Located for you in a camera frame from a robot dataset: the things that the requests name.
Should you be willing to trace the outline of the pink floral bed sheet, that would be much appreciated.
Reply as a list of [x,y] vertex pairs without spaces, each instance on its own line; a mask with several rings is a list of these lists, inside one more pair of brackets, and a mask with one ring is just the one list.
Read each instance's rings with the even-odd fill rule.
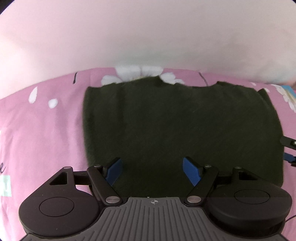
[[207,86],[218,81],[265,89],[278,112],[285,136],[295,138],[295,93],[279,84],[263,84],[223,75],[161,67],[95,68],[30,84],[1,100],[1,240],[21,240],[25,231],[19,206],[64,166],[87,167],[82,102],[87,87],[160,75],[169,82]]

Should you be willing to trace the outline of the black knit sweater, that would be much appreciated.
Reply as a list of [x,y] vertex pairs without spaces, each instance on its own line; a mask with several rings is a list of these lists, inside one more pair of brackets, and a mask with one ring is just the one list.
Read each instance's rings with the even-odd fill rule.
[[83,130],[89,166],[121,158],[113,187],[122,197],[186,196],[193,185],[184,157],[283,184],[283,132],[264,89],[172,85],[159,77],[89,87]]

